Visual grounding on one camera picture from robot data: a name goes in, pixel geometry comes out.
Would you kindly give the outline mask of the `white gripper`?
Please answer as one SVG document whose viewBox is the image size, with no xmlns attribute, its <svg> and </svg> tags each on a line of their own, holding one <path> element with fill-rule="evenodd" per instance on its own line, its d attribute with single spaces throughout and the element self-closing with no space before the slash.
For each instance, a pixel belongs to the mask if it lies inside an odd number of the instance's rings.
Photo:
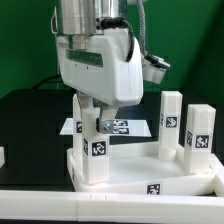
<svg viewBox="0 0 224 224">
<path fill-rule="evenodd" d="M 141 53 L 126 19 L 99 18 L 96 27 L 97 32 L 86 35 L 80 47 L 73 36 L 59 32 L 57 13 L 51 19 L 63 82 L 79 91 L 81 109 L 93 108 L 93 98 L 104 103 L 97 131 L 112 134 L 117 114 L 113 107 L 136 105 L 143 96 Z"/>
</svg>

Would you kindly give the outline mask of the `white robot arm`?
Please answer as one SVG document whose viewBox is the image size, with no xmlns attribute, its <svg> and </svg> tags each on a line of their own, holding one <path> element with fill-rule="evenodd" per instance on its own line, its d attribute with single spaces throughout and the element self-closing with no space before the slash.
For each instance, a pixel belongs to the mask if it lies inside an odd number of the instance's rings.
<svg viewBox="0 0 224 224">
<path fill-rule="evenodd" d="M 56 0 L 51 19 L 62 80 L 77 91 L 81 108 L 97 102 L 102 134 L 129 135 L 117 109 L 143 96 L 141 53 L 126 6 L 126 0 Z"/>
</svg>

